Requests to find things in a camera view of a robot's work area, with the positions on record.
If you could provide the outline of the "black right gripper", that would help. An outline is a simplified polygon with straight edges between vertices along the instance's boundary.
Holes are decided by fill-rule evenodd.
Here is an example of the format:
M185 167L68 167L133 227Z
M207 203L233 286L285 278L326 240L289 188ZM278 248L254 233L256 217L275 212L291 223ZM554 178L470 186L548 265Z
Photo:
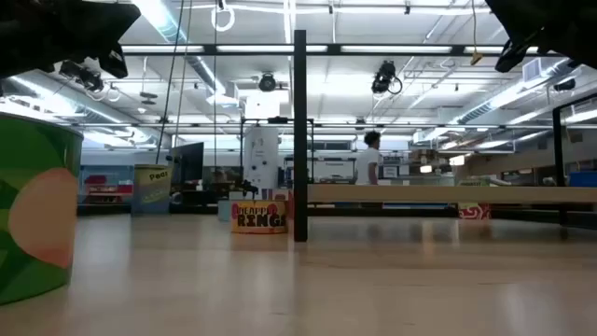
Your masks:
M546 26L559 10L560 0L485 0L492 14L505 28L509 40L494 69L507 73L522 62L530 47L549 52Z

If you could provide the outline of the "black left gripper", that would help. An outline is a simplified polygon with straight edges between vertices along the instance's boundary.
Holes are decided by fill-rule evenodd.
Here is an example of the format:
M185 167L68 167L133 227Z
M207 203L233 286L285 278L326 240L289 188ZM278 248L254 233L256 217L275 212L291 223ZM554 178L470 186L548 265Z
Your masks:
M57 20L51 40L52 63L92 58L113 77L129 74L119 40L141 17L136 5L51 0L51 9Z

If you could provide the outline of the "yellow and blue peas can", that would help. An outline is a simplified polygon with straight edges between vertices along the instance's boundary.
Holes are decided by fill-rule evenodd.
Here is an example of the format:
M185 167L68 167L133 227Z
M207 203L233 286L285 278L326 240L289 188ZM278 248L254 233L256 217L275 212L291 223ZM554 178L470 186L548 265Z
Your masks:
M169 212L171 167L159 164L133 166L133 216L164 215Z

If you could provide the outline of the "green spaghetti sauce can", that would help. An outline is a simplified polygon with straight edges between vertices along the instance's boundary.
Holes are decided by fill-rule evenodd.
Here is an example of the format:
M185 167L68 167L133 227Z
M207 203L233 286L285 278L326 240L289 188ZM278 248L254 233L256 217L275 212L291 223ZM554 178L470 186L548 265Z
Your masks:
M486 176L474 176L458 182L459 187L489 187L490 180ZM490 219L491 207L488 203L458 203L460 219Z

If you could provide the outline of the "green sliced peaches can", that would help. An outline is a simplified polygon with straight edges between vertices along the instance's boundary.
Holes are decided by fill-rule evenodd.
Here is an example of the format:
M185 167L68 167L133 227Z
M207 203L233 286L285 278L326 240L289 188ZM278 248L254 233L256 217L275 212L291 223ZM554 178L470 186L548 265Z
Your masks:
M83 136L0 112L0 305L67 285Z

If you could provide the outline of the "yellow pineapple rings can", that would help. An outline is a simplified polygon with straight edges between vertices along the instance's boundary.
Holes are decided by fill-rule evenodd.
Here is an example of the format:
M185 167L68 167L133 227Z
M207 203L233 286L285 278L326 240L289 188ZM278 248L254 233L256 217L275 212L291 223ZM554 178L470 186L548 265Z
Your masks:
M285 202L234 201L231 203L230 223L234 233L287 233Z

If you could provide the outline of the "white ceiling vent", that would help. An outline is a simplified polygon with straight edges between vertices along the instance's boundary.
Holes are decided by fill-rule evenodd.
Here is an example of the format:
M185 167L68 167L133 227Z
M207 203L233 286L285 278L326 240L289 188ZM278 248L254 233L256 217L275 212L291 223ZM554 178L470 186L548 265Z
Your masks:
M542 62L540 58L532 59L522 66L522 78L525 83L542 77Z

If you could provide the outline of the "blue display panel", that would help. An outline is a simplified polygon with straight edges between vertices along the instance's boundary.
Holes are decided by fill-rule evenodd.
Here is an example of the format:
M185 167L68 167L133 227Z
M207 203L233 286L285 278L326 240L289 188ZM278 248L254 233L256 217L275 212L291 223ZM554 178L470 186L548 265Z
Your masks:
M130 165L82 165L79 173L79 204L129 205L133 194Z

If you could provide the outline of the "black monitor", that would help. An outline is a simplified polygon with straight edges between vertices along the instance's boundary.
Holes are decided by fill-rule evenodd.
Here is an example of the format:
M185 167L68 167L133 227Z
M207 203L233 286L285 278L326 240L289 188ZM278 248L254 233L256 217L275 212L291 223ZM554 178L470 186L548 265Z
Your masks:
M204 143L174 147L167 161L172 165L172 183L202 180Z

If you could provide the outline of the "blue storage bin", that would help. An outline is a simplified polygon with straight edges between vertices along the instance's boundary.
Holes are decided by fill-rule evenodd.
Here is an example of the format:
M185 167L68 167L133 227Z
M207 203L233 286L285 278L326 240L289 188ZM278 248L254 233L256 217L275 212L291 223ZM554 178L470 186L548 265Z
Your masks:
M568 185L575 188L597 188L597 171L572 172Z

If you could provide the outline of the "tall white cabinet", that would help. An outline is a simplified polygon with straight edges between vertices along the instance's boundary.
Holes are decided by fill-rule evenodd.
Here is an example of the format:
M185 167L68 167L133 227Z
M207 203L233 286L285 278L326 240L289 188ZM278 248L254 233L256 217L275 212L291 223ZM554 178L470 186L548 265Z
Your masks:
M243 147L243 178L259 189L275 189L279 168L278 129L251 128L244 138Z

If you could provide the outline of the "person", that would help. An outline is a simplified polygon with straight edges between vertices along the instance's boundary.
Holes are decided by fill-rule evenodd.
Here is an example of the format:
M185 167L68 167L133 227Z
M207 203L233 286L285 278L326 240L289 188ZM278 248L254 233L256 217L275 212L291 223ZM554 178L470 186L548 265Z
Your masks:
M381 134L371 131L365 134L364 142L367 148L361 152L356 160L356 185L377 185L378 172L381 161L379 151Z

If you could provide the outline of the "white sign board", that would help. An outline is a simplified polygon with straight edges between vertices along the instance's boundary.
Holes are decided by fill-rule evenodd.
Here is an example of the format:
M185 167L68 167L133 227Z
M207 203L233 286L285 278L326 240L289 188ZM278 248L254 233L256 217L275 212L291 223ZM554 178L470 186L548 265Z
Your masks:
M312 164L315 183L353 184L355 182L355 159L317 158Z

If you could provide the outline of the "black aluminium rig frame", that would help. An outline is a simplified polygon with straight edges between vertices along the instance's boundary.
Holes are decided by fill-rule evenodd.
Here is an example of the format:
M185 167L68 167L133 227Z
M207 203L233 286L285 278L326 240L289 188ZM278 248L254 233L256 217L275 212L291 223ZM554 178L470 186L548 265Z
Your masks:
M291 44L274 45L234 45L234 44L188 44L188 45L123 45L122 50L125 55L131 56L216 56L216 55L291 55L295 51L295 46ZM471 56L474 51L480 52L484 56L497 57L501 54L502 47L496 45L481 45L474 48L467 45L342 45L342 44L308 44L306 51L308 55L393 55L393 56Z

